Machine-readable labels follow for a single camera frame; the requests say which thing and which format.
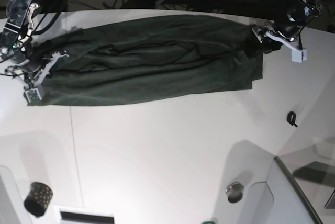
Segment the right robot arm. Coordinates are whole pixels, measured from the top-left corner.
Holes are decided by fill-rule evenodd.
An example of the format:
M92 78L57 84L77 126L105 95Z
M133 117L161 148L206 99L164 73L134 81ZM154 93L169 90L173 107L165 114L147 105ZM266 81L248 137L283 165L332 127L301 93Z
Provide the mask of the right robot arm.
M6 74L19 78L20 70L25 89L39 86L49 73L56 58L42 60L33 54L32 39L49 30L66 8L68 0L10 0L6 7L7 22L1 32L1 62L12 63ZM52 20L43 28L35 24L33 19L44 11L49 14L55 11Z

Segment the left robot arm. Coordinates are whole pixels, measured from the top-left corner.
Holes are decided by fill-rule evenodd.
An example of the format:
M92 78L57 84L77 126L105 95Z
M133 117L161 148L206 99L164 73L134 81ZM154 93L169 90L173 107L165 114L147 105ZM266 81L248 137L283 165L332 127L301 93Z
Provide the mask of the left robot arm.
M253 27L260 44L274 50L283 44L297 42L297 50L303 50L302 30L321 13L315 0L255 0L265 8L275 11L273 21Z

